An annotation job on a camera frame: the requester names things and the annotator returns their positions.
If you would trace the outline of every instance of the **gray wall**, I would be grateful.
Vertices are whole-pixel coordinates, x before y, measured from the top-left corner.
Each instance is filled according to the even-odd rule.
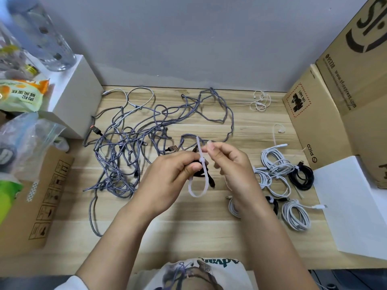
[[[41,0],[105,85],[287,91],[366,0]]]

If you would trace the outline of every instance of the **clear plastic bag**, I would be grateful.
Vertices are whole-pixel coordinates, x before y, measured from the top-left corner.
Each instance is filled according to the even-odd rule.
[[[0,128],[0,172],[18,180],[38,180],[48,148],[64,129],[39,119],[37,112],[23,113],[5,123]]]

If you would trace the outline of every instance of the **clear plastic bottle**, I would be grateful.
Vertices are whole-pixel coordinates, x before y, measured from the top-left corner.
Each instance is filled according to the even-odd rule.
[[[50,71],[62,71],[76,57],[38,0],[3,0],[0,18],[12,35]]]

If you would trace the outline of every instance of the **person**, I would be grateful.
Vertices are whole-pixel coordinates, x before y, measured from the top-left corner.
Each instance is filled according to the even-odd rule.
[[[222,142],[208,141],[202,151],[214,160],[215,168],[221,169],[220,174],[225,176],[231,190],[258,288],[318,290],[267,203],[248,156]],[[202,165],[193,162],[199,158],[192,151],[157,157],[146,170],[133,198],[119,210],[75,276],[56,289],[129,289],[129,276],[145,230],[175,202],[186,180],[201,170]],[[149,279],[137,286],[132,283],[130,289],[253,289],[243,265],[226,258],[195,258],[166,264],[152,271]]]

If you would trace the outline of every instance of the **shirt sleeve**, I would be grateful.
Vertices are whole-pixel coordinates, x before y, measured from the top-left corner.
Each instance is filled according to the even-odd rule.
[[[71,276],[65,283],[59,285],[54,290],[89,290],[81,278]]]

